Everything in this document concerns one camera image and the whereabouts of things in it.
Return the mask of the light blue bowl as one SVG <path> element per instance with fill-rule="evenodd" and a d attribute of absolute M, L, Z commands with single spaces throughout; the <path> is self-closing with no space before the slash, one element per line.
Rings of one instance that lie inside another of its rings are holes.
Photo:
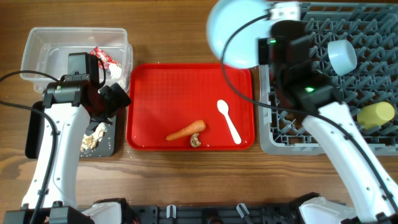
<path fill-rule="evenodd" d="M 332 69 L 338 76 L 346 75 L 357 67 L 357 56 L 352 44 L 347 40 L 328 43 L 328 57 Z"/>

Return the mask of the brown food scrap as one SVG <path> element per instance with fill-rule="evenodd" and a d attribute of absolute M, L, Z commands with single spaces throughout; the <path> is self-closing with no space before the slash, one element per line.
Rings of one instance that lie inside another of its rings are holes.
<path fill-rule="evenodd" d="M 198 133 L 191 135 L 191 138 L 190 138 L 191 147 L 196 148 L 196 147 L 201 146 L 201 142 L 199 141 L 198 136 L 199 136 Z"/>

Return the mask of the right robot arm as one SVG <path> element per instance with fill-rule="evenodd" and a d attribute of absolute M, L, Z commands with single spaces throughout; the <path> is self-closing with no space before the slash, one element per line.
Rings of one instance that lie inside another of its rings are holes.
<path fill-rule="evenodd" d="M 299 21 L 278 21 L 267 41 L 278 110 L 302 114 L 341 177 L 361 223 L 397 223 L 397 184 L 362 137 L 327 75 L 312 67 L 309 36 Z"/>

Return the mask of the white tissue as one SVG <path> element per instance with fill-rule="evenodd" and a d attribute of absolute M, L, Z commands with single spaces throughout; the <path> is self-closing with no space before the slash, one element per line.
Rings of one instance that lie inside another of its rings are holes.
<path fill-rule="evenodd" d="M 118 64 L 111 63 L 109 64 L 109 71 L 111 73 L 111 78 L 119 78 L 121 76 L 122 69 Z"/>

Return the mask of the orange carrot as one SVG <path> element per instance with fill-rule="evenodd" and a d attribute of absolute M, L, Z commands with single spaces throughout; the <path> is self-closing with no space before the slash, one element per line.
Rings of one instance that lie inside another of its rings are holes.
<path fill-rule="evenodd" d="M 197 120 L 197 121 L 194 121 L 193 123 L 189 124 L 185 128 L 183 128 L 175 133 L 169 134 L 165 139 L 167 141 L 173 141 L 175 139 L 179 139 L 179 138 L 182 138 L 185 136 L 200 133 L 205 129 L 206 129 L 205 122 L 203 120 Z"/>

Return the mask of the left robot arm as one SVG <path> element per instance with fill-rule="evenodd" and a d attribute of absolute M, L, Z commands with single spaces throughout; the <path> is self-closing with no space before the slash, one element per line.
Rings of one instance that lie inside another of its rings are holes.
<path fill-rule="evenodd" d="M 75 190 L 80 146 L 90 121 L 106 121 L 130 103 L 117 83 L 106 86 L 98 75 L 64 75 L 49 83 L 42 109 L 31 109 L 44 118 L 34 177 L 21 208 L 6 212 L 4 222 L 131 223 L 134 212 L 126 199 L 100 200 L 81 212 Z"/>

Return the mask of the yellow plastic cup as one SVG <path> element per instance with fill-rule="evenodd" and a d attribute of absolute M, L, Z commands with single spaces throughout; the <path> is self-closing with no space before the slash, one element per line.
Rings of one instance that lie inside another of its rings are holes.
<path fill-rule="evenodd" d="M 357 122 L 364 129 L 382 126 L 392 120 L 395 116 L 394 107 L 385 101 L 365 106 L 357 114 Z"/>

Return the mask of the rice and food leftovers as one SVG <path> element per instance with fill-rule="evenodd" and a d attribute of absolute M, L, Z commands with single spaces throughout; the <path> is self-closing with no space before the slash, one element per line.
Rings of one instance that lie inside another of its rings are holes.
<path fill-rule="evenodd" d="M 99 125 L 97 125 L 95 131 L 92 134 L 88 136 L 84 134 L 80 146 L 80 151 L 81 152 L 92 151 L 102 140 L 106 132 L 107 128 L 105 123 L 100 123 Z"/>

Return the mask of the red snack wrapper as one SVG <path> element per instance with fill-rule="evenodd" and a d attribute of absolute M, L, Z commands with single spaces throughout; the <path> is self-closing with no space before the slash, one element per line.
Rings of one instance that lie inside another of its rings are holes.
<path fill-rule="evenodd" d="M 99 58 L 103 63 L 99 63 L 99 67 L 105 68 L 106 70 L 110 70 L 111 68 L 121 68 L 121 64 L 113 59 L 109 54 L 107 54 L 104 50 L 101 50 L 99 47 L 95 47 L 91 52 L 91 55 Z"/>

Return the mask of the white plastic spoon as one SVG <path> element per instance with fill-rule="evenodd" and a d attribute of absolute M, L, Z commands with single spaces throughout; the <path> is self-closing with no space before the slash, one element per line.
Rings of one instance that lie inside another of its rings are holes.
<path fill-rule="evenodd" d="M 234 143 L 241 144 L 242 143 L 241 137 L 240 137 L 237 129 L 235 128 L 231 118 L 229 117 L 228 104 L 224 100 L 218 100 L 217 101 L 217 109 L 224 116 Z"/>

